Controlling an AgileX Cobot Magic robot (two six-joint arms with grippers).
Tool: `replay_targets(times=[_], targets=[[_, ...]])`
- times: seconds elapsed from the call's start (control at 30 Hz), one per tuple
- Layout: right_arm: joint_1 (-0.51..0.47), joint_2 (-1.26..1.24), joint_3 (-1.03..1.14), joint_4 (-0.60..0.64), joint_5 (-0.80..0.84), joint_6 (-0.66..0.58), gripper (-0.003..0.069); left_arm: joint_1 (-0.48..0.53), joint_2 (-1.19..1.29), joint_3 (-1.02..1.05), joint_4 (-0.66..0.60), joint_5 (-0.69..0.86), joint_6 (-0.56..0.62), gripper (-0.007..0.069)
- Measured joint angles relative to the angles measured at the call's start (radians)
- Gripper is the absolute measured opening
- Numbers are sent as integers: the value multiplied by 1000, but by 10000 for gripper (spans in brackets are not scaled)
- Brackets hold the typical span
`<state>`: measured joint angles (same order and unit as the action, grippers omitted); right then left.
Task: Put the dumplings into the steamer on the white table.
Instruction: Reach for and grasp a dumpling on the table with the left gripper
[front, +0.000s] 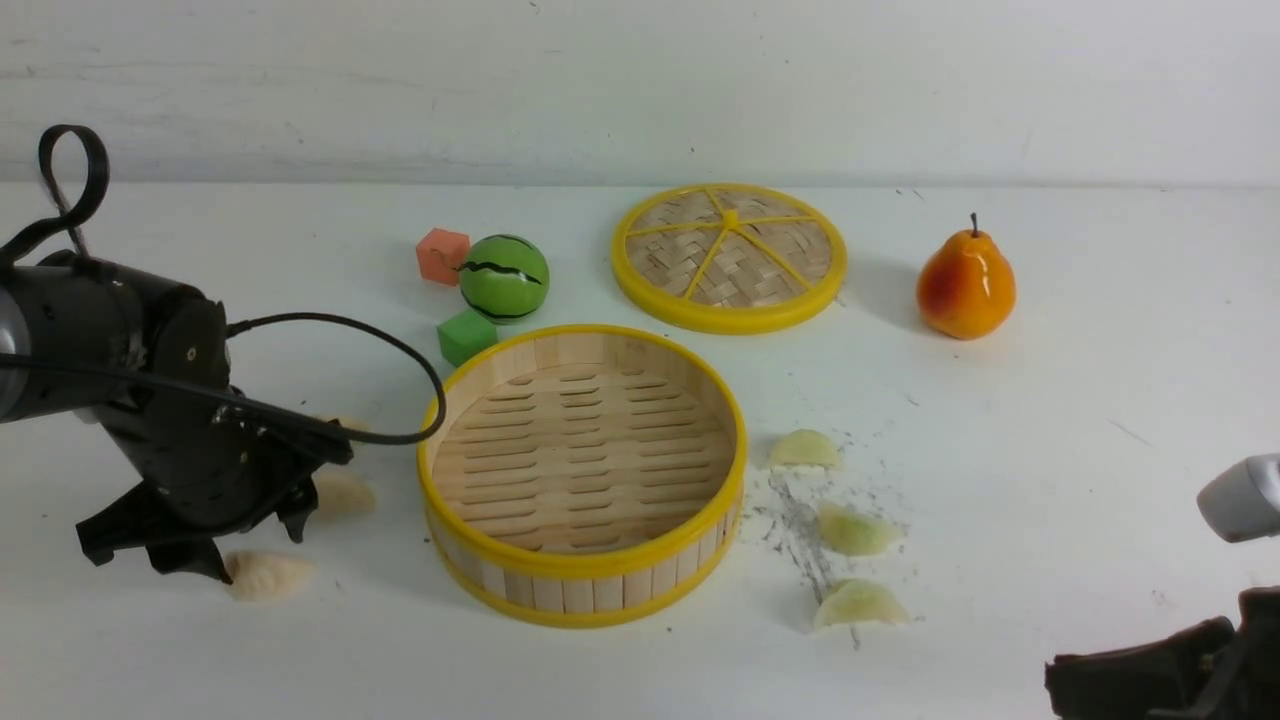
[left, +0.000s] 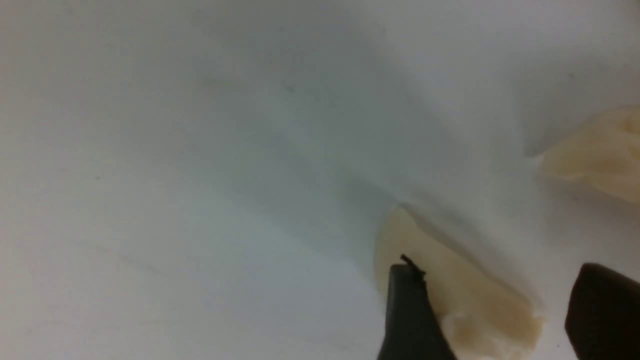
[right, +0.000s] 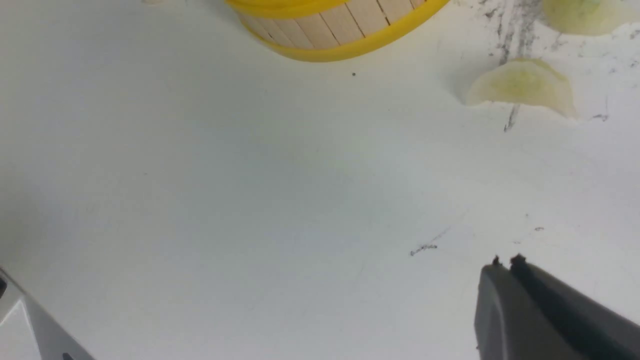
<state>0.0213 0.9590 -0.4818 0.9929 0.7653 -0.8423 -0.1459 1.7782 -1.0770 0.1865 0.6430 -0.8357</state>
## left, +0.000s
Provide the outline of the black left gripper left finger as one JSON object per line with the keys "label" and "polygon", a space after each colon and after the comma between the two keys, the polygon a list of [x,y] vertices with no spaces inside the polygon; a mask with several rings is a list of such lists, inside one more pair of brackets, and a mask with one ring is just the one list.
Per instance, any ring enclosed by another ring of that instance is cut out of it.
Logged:
{"label": "black left gripper left finger", "polygon": [[425,271],[405,254],[388,272],[385,333],[378,360],[455,360],[429,300]]}

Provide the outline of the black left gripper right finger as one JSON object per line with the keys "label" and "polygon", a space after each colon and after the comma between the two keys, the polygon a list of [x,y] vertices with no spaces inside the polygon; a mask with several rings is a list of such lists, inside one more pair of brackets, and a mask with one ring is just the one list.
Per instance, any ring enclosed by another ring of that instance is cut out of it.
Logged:
{"label": "black left gripper right finger", "polygon": [[597,263],[580,268],[565,331],[579,360],[640,358],[640,284]]}

